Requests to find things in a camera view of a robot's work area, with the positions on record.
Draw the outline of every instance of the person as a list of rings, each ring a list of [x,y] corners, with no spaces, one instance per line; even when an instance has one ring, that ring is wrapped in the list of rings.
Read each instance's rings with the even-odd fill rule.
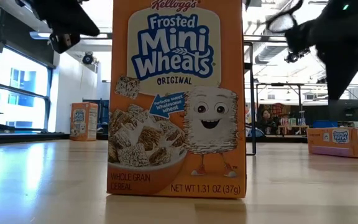
[[[277,132],[277,124],[271,118],[269,110],[262,111],[262,119],[257,123],[257,127],[265,134],[275,134]]]

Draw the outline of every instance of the cardboard box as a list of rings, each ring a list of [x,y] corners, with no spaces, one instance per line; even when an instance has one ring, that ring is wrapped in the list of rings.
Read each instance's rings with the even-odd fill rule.
[[[74,141],[95,141],[98,125],[98,105],[94,103],[73,103],[71,105],[70,139]]]
[[[358,128],[309,128],[309,153],[358,157]]]
[[[107,191],[246,194],[242,1],[114,0]]]

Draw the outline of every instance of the wooden floor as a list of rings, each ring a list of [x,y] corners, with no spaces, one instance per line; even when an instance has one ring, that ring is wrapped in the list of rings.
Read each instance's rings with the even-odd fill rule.
[[[245,200],[107,195],[107,141],[0,146],[0,223],[358,224],[358,159],[259,144]]]

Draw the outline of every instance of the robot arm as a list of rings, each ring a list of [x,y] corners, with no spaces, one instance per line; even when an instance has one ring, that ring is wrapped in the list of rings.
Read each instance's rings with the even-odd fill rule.
[[[97,36],[100,31],[82,9],[81,3],[89,0],[15,0],[31,8],[34,16],[46,21],[52,29],[50,41],[53,49],[63,53],[80,41],[80,35]]]
[[[291,16],[292,28],[270,30],[284,33],[289,53],[285,61],[296,62],[316,46],[317,56],[326,65],[328,97],[338,100],[358,72],[358,0],[329,0],[316,19],[297,24],[292,14],[302,4],[299,0],[295,7],[274,15],[266,21],[267,28],[279,17]]]

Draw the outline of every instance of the blue arrow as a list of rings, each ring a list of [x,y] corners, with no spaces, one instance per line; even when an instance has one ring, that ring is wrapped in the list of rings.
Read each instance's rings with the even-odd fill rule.
[[[155,96],[150,107],[150,114],[169,118],[169,114],[185,110],[185,93],[174,93],[168,96]]]

